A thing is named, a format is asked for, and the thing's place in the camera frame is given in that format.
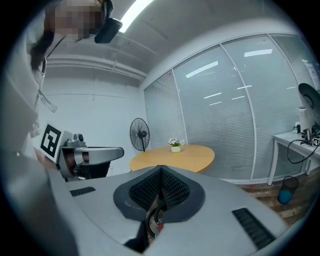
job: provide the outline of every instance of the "ceiling light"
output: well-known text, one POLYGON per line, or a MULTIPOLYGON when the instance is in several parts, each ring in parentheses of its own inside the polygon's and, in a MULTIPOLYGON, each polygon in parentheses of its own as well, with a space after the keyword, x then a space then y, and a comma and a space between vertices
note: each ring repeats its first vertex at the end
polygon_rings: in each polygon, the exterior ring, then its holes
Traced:
MULTIPOLYGON (((247 85, 246 87, 252 87, 252 85, 247 85)), ((237 90, 243 89, 243 88, 245 88, 245 87, 239 87, 239 88, 237 88, 237 90)))
POLYGON ((210 104, 209 106, 211 106, 211 105, 216 105, 216 104, 219 104, 219 103, 221 103, 222 101, 219 101, 219 102, 216 102, 216 103, 212 103, 212 104, 210 104))
POLYGON ((244 53, 244 57, 255 56, 255 55, 263 55, 263 54, 270 54, 272 53, 273 49, 266 49, 266 50, 255 50, 249 51, 244 53))
POLYGON ((210 96, 207 96, 207 97, 204 97, 204 99, 208 99, 208 98, 210 98, 210 97, 213 97, 213 96, 216 96, 216 95, 220 95, 220 94, 221 94, 221 92, 216 93, 216 94, 213 94, 213 95, 210 95, 210 96))
POLYGON ((122 17, 121 22, 123 25, 119 31, 122 33, 126 32, 139 13, 141 13, 152 1, 153 0, 136 0, 122 17))
POLYGON ((236 99, 240 99, 240 98, 243 98, 245 96, 241 96, 241 97, 236 97, 236 98, 232 98, 232 100, 236 100, 236 99))
POLYGON ((210 63, 208 65, 203 66, 203 67, 200 67, 197 70, 192 71, 191 73, 187 74, 186 78, 190 78, 190 77, 192 77, 192 76, 194 76, 194 75, 196 75, 196 74, 198 74, 198 73, 200 73, 200 72, 202 72, 204 70, 210 69, 210 68, 212 68, 212 67, 214 67, 216 65, 218 65, 218 61, 212 62, 212 63, 210 63))

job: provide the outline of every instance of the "person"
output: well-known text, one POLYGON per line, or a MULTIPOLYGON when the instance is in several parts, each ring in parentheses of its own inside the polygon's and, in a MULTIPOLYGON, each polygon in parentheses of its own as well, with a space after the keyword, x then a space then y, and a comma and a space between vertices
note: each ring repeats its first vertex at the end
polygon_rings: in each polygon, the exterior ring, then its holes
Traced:
MULTIPOLYGON (((27 135, 21 153, 37 159, 46 168, 56 169, 54 163, 32 144, 32 138, 41 134, 39 99, 50 105, 41 93, 46 73, 46 52, 55 34, 71 36, 75 42, 94 35, 104 21, 104 4, 105 0, 59 0, 50 3, 24 31, 5 69, 2 112, 8 113, 15 109, 16 116, 5 118, 3 129, 14 133, 15 129, 21 129, 17 127, 18 123, 22 123, 27 135)), ((3 140, 7 142, 7 147, 16 151, 19 147, 13 145, 18 145, 21 139, 4 136, 3 140)))

